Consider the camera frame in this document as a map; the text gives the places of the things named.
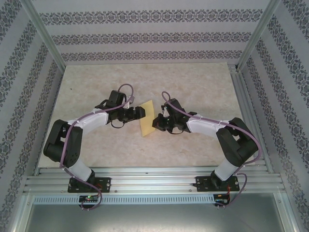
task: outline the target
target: enclosure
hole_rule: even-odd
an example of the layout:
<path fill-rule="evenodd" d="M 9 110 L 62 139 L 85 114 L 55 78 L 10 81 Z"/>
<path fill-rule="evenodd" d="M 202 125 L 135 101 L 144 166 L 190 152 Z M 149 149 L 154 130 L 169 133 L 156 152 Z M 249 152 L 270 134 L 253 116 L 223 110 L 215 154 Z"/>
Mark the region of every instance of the enclosure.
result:
<path fill-rule="evenodd" d="M 309 231 L 309 0 L 0 6 L 0 231 Z M 226 191 L 198 191 L 226 158 L 218 139 L 142 137 L 134 120 L 83 135 L 80 159 L 110 182 L 98 208 L 81 210 L 88 193 L 69 192 L 44 145 L 58 119 L 91 112 L 124 83 L 155 116 L 167 91 L 186 112 L 244 121 L 262 156 L 237 175 L 237 201 L 215 207 Z"/>

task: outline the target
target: metal extrusion bar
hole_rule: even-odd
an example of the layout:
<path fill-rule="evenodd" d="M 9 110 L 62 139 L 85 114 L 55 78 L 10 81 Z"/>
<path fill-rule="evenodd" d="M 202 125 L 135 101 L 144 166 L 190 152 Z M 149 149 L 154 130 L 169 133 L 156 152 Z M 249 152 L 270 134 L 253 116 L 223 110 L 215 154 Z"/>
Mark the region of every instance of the metal extrusion bar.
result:
<path fill-rule="evenodd" d="M 284 230 L 300 232 L 287 193 L 274 193 L 274 198 Z"/>
<path fill-rule="evenodd" d="M 39 195 L 33 204 L 80 204 L 75 195 Z M 104 195 L 101 204 L 208 204 L 214 203 L 212 194 L 195 195 Z"/>
<path fill-rule="evenodd" d="M 12 226 L 10 227 L 11 232 L 24 232 L 26 231 L 26 225 L 30 217 L 32 205 L 34 203 L 35 196 L 21 196 L 20 203 L 17 209 Z"/>
<path fill-rule="evenodd" d="M 66 69 L 66 64 L 55 44 L 51 35 L 46 29 L 40 15 L 38 14 L 37 10 L 35 9 L 32 0 L 21 0 L 21 4 L 23 5 L 25 11 L 27 12 L 28 16 L 30 17 L 33 25 L 35 26 L 36 30 L 40 34 L 42 40 L 46 44 L 49 52 L 52 54 L 54 60 L 56 61 L 61 73 L 63 74 Z"/>
<path fill-rule="evenodd" d="M 193 186 L 195 177 L 210 175 L 214 167 L 175 168 L 95 168 L 98 177 L 110 177 L 111 191 L 105 195 L 205 194 Z M 244 193 L 285 192 L 280 174 L 269 174 L 266 166 L 247 166 Z M 244 178 L 238 176 L 242 186 Z M 67 194 L 69 176 L 59 169 L 40 169 L 38 176 L 29 176 L 23 194 Z"/>
<path fill-rule="evenodd" d="M 278 7 L 280 0 L 270 0 L 264 13 L 262 14 L 261 19 L 259 20 L 252 36 L 250 37 L 244 51 L 242 52 L 239 62 L 237 65 L 237 70 L 242 70 L 243 67 L 246 65 L 247 59 L 249 58 L 251 52 L 253 51 L 257 41 L 260 39 L 264 29 L 267 26 L 267 23 L 271 19 L 272 15 L 274 14 L 276 8 Z"/>
<path fill-rule="evenodd" d="M 258 123 L 254 114 L 254 110 L 252 107 L 252 104 L 250 102 L 250 98 L 247 93 L 247 89 L 244 86 L 243 83 L 243 77 L 242 74 L 235 71 L 235 69 L 230 69 L 230 74 L 232 78 L 232 82 L 234 85 L 236 97 L 238 99 L 240 111 L 243 117 L 244 122 L 247 124 L 248 128 L 252 131 L 253 135 L 257 138 L 257 140 L 260 142 L 262 150 L 263 150 L 263 156 L 264 161 L 267 166 L 267 169 L 269 172 L 273 173 L 273 169 L 268 157 L 268 153 L 264 144 L 264 140 L 262 137 L 262 134 L 257 127 Z"/>

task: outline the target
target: decorative border pattern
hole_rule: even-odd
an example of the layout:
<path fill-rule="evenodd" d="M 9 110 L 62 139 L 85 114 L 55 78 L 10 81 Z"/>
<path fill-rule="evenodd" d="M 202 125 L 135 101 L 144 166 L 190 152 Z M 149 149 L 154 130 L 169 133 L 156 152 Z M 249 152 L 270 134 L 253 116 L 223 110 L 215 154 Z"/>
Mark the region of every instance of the decorative border pattern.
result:
<path fill-rule="evenodd" d="M 40 13 L 45 25 L 172 22 L 257 22 L 262 9 Z"/>
<path fill-rule="evenodd" d="M 290 157 L 286 149 L 284 140 L 281 136 L 279 126 L 276 122 L 271 106 L 269 105 L 268 97 L 266 96 L 259 73 L 257 72 L 257 69 L 255 67 L 255 64 L 251 56 L 249 57 L 247 61 L 247 67 L 249 69 L 251 79 L 254 82 L 254 86 L 258 94 L 261 106 L 263 108 L 264 115 L 265 115 L 265 118 L 267 120 L 269 129 L 270 129 L 270 133 L 273 137 L 274 145 L 277 148 L 278 156 L 281 160 L 283 170 L 285 171 L 285 175 L 287 177 L 288 183 L 290 184 L 290 189 L 292 190 L 292 194 L 295 199 L 295 204 L 297 205 L 298 211 L 301 214 L 301 219 L 304 221 L 304 227 L 307 230 L 309 230 L 309 206 L 307 205 L 307 199 L 305 199 L 304 197 L 305 194 L 303 190 L 301 189 L 301 185 L 299 184 L 299 178 L 295 174 L 295 168 L 293 166 L 293 163 L 290 161 Z"/>
<path fill-rule="evenodd" d="M 13 179 L 10 183 L 8 194 L 5 196 L 4 204 L 2 205 L 2 210 L 0 211 L 0 218 L 1 218 L 0 231 L 6 231 L 6 226 L 9 223 L 9 219 L 12 214 L 12 209 L 14 207 L 14 202 L 17 199 L 18 190 L 21 185 L 21 180 L 26 170 L 29 155 L 31 154 L 32 146 L 35 141 L 35 136 L 38 131 L 38 128 L 39 128 L 39 125 L 40 125 L 40 122 L 41 122 L 41 119 L 44 113 L 44 108 L 47 103 L 48 96 L 52 88 L 57 69 L 58 67 L 55 61 L 53 61 L 51 68 L 48 72 L 48 76 L 46 78 L 44 87 L 42 89 L 38 105 L 34 112 L 32 122 L 30 123 L 29 131 L 27 132 L 27 137 L 23 145 L 22 152 L 19 155 L 19 162 L 17 163 L 17 166 L 15 167 L 15 174 L 13 175 Z"/>
<path fill-rule="evenodd" d="M 0 174 L 3 173 L 3 169 L 6 166 L 6 160 L 12 150 L 13 142 L 16 139 L 20 124 L 22 123 L 23 117 L 25 116 L 25 112 L 27 110 L 30 98 L 39 78 L 43 64 L 46 60 L 47 53 L 48 49 L 43 43 L 37 54 L 37 57 L 34 60 L 32 69 L 27 78 L 27 82 L 23 87 L 21 95 L 18 99 L 17 107 L 15 107 L 10 123 L 7 126 L 6 132 L 4 133 L 4 138 L 2 139 L 2 143 L 0 144 Z"/>
<path fill-rule="evenodd" d="M 308 147 L 309 141 L 306 138 L 306 134 L 303 132 L 303 127 L 297 119 L 297 114 L 292 107 L 292 103 L 287 96 L 287 92 L 284 89 L 283 83 L 279 77 L 279 74 L 275 68 L 274 63 L 267 51 L 267 48 L 262 39 L 260 39 L 256 44 L 256 50 L 260 55 L 260 58 L 263 62 L 263 66 L 269 76 L 269 80 L 272 83 L 274 92 L 278 98 L 278 101 L 281 106 L 281 110 L 284 113 L 285 120 L 291 129 L 291 134 L 294 136 L 296 146 L 299 149 L 299 153 L 302 156 L 303 162 L 306 164 L 305 167 L 309 168 L 309 155 Z"/>
<path fill-rule="evenodd" d="M 21 4 L 19 0 L 8 0 L 4 3 L 4 6 L 0 10 L 0 41 L 6 35 L 6 32 L 11 27 L 14 19 L 17 16 L 17 13 L 21 9 Z"/>
<path fill-rule="evenodd" d="M 64 61 L 143 60 L 143 59 L 238 59 L 242 51 L 152 51 L 62 53 Z"/>
<path fill-rule="evenodd" d="M 275 15 L 273 15 L 267 27 L 280 50 L 285 64 L 290 70 L 290 74 L 300 90 L 300 94 L 304 96 L 307 108 L 309 108 L 309 77 L 306 69 L 302 65 L 301 60 L 298 58 L 296 51 L 293 49 L 291 42 L 286 37 Z"/>
<path fill-rule="evenodd" d="M 56 45 L 247 42 L 250 32 L 164 32 L 92 35 L 54 35 Z"/>
<path fill-rule="evenodd" d="M 309 7 L 302 0 L 283 0 L 283 4 L 309 42 Z"/>
<path fill-rule="evenodd" d="M 34 25 L 29 21 L 17 46 L 14 48 L 14 52 L 12 53 L 7 66 L 4 68 L 4 72 L 0 77 L 0 109 L 6 100 L 6 95 L 8 95 L 8 92 L 11 89 L 11 84 L 13 84 L 13 80 L 16 78 L 36 33 L 37 31 Z"/>

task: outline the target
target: robotic arm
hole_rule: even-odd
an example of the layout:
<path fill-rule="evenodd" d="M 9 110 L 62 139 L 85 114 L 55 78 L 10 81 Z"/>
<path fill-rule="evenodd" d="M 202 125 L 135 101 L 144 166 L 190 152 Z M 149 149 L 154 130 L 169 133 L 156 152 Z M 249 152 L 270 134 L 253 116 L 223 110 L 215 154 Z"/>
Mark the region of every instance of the robotic arm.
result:
<path fill-rule="evenodd" d="M 64 149 L 64 139 L 67 137 L 70 126 L 75 123 L 68 138 L 66 138 L 68 143 L 66 146 L 66 155 L 63 160 L 63 165 L 75 177 L 91 185 L 95 185 L 94 171 L 88 168 L 80 159 L 82 137 L 97 127 L 109 123 L 112 124 L 113 120 L 116 119 L 125 124 L 132 120 L 145 117 L 145 110 L 142 107 L 130 107 L 129 102 L 124 105 L 124 107 L 110 110 L 109 112 L 102 111 L 120 106 L 123 102 L 126 102 L 126 95 L 120 91 L 113 90 L 109 99 L 104 100 L 101 104 L 97 105 L 88 114 L 89 116 L 78 121 L 76 119 L 70 121 L 57 120 L 53 124 L 44 146 L 44 155 L 54 162 L 61 161 L 62 151 Z M 85 191 L 91 189 L 83 183 L 77 184 L 79 185 L 78 188 L 85 189 Z"/>
<path fill-rule="evenodd" d="M 175 98 L 170 99 L 169 103 L 177 109 L 184 111 Z M 248 135 L 221 124 L 222 122 L 228 123 L 251 133 L 240 118 L 213 123 L 186 116 L 172 108 L 167 102 L 162 105 L 161 108 L 163 114 L 159 114 L 158 117 L 154 119 L 153 127 L 161 131 L 168 131 L 169 133 L 172 133 L 173 128 L 177 127 L 179 130 L 188 133 L 202 133 L 218 138 L 225 159 L 211 173 L 211 184 L 217 189 L 224 186 L 234 172 L 258 150 L 257 145 Z M 189 115 L 201 118 L 201 116 L 195 112 L 189 112 Z"/>

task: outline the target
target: marble surface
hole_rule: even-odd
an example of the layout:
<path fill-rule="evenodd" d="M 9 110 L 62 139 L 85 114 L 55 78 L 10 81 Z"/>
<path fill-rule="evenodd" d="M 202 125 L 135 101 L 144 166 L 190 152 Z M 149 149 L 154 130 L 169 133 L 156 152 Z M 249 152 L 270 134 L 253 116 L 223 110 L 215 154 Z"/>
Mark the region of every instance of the marble surface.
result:
<path fill-rule="evenodd" d="M 123 83 L 134 87 L 133 106 L 153 100 L 155 115 L 166 90 L 187 112 L 220 120 L 241 117 L 226 63 L 80 65 L 66 68 L 50 128 L 57 119 L 90 112 Z M 130 94 L 129 87 L 122 91 Z M 224 155 L 215 138 L 159 130 L 142 137 L 140 122 L 132 121 L 121 129 L 109 124 L 84 136 L 81 157 L 90 167 L 217 166 Z M 42 155 L 39 167 L 58 164 Z"/>

